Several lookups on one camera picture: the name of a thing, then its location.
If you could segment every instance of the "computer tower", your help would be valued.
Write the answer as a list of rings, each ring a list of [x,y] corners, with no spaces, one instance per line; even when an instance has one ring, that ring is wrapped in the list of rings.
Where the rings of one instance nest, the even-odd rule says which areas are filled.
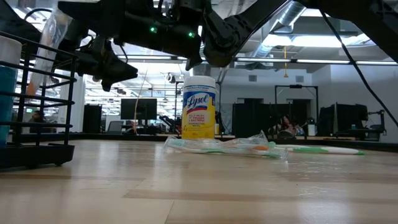
[[[102,106],[85,105],[83,117],[83,132],[98,134],[101,130]]]

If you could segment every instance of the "black wire rack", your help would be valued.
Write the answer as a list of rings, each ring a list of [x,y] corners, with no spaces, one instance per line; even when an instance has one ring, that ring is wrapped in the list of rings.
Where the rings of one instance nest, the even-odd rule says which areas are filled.
[[[72,127],[72,125],[70,124],[70,115],[72,112],[72,105],[74,104],[74,102],[72,101],[72,95],[73,83],[76,82],[76,78],[74,78],[74,76],[77,56],[68,52],[64,52],[62,50],[53,49],[51,47],[47,47],[27,39],[7,34],[5,32],[0,31],[0,36],[14,39],[22,44],[22,58],[19,65],[7,63],[1,60],[0,65],[9,68],[16,68],[20,71],[23,71],[22,81],[17,82],[17,86],[21,87],[21,93],[10,93],[0,90],[0,95],[13,97],[14,106],[18,106],[16,121],[0,121],[0,126],[10,126],[14,130],[12,134],[12,142],[8,142],[6,148],[0,150],[0,167],[36,167],[40,164],[56,164],[57,166],[60,166],[65,162],[71,161],[73,158],[73,152],[75,147],[69,145],[69,132],[70,128]],[[63,61],[60,62],[57,60],[57,58],[55,60],[52,60],[49,58],[40,57],[36,55],[36,50],[38,48],[43,48],[51,52],[55,52],[57,54],[57,58],[64,58],[65,60],[63,59]],[[34,64],[30,61],[37,58],[53,61],[54,66],[52,71],[55,71],[56,67],[70,65],[70,75],[61,75],[54,72],[46,72],[34,69]],[[26,90],[28,86],[27,82],[29,72],[39,73],[50,77],[58,77],[61,78],[62,81],[60,83],[52,85],[43,84],[42,86],[40,86],[42,92],[41,96],[27,95]],[[47,97],[45,95],[46,90],[63,85],[69,85],[67,100]],[[30,100],[39,100],[40,104],[31,103]],[[67,106],[66,122],[65,124],[23,122],[24,110],[26,106],[40,108],[41,113],[43,113],[44,108]],[[37,128],[37,133],[35,133],[34,137],[35,144],[21,144],[22,138],[24,137],[24,135],[22,134],[22,128],[31,127]],[[41,142],[41,137],[43,136],[43,128],[65,128],[65,134],[63,135],[63,144],[44,145]]]

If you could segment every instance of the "plastic wrapper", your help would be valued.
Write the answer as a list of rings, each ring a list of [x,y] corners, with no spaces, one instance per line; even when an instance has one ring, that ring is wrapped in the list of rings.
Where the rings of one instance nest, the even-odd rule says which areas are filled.
[[[277,149],[273,142],[270,144],[264,132],[250,138],[240,138],[230,141],[217,139],[177,139],[168,137],[164,149],[200,154],[237,154],[244,156],[261,156],[286,159],[288,150]]]
[[[71,21],[71,17],[59,10],[55,4],[50,18],[44,25],[40,44],[57,49],[67,33]],[[56,54],[57,53],[53,51],[39,48],[37,55],[50,60],[36,58],[35,68],[45,72],[51,72],[53,66],[53,61],[51,60],[55,59]],[[27,88],[27,94],[35,95],[39,86],[44,82],[44,78],[46,78],[45,75],[33,73]]]

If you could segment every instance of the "office chair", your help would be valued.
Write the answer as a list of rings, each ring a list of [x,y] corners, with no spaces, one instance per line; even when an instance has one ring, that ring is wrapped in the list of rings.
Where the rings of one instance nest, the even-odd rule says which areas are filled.
[[[107,134],[122,134],[124,121],[111,121],[108,126]]]
[[[278,139],[295,139],[296,137],[290,131],[279,131]]]

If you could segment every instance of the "metal frame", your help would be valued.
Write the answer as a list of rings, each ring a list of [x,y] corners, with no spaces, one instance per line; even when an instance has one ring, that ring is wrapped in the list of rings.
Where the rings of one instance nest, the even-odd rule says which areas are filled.
[[[12,63],[7,63],[4,61],[0,61],[0,65],[10,68],[16,68],[23,70],[22,81],[17,82],[17,85],[21,86],[21,93],[10,93],[6,91],[0,90],[0,95],[2,96],[10,96],[14,97],[13,105],[17,105],[18,114],[17,121],[1,121],[0,126],[13,126],[14,128],[14,136],[12,138],[13,142],[9,142],[4,150],[1,150],[0,155],[0,167],[14,167],[14,166],[37,166],[39,164],[49,164],[54,163],[57,165],[63,164],[64,162],[68,162],[73,157],[74,146],[69,146],[69,132],[72,125],[70,125],[70,116],[72,112],[72,105],[74,102],[72,101],[73,95],[73,83],[76,82],[75,76],[75,67],[76,67],[76,59],[77,56],[68,52],[64,52],[62,50],[52,49],[50,47],[35,43],[30,40],[26,40],[20,37],[16,37],[14,35],[7,34],[5,32],[0,32],[0,36],[7,37],[10,39],[14,39],[23,44],[24,48],[22,49],[22,65],[16,65]],[[33,49],[37,48],[47,49],[52,52],[56,52],[57,54],[63,55],[68,60],[65,62],[61,62],[64,64],[70,64],[71,70],[70,75],[60,75],[53,72],[46,72],[34,68],[30,68],[29,65],[30,60],[36,58],[34,55]],[[40,86],[42,89],[41,96],[30,96],[26,94],[26,89],[28,86],[28,72],[39,73],[46,76],[51,77],[59,77],[65,79],[67,81],[61,82],[54,85],[46,85],[44,84]],[[45,96],[46,89],[55,88],[62,85],[69,85],[68,99],[57,99]],[[33,104],[26,102],[27,99],[35,99],[40,100],[40,104]],[[56,102],[52,105],[45,105],[45,101]],[[67,117],[65,124],[53,124],[53,123],[26,123],[23,122],[24,108],[25,106],[34,106],[40,108],[40,111],[43,112],[44,108],[54,107],[54,106],[67,106]],[[65,134],[63,135],[63,144],[49,144],[48,146],[40,145],[41,140],[41,130],[35,134],[35,145],[34,146],[23,146],[21,144],[21,134],[22,127],[40,127],[40,128],[65,128]]]
[[[181,81],[175,82],[175,93],[174,93],[174,95],[175,95],[175,102],[174,102],[174,119],[175,119],[175,122],[174,122],[174,131],[177,130],[176,129],[177,128],[177,124],[176,124],[176,122],[177,122],[177,92],[178,92],[178,84],[180,84],[180,83],[184,83],[184,82],[181,82]]]

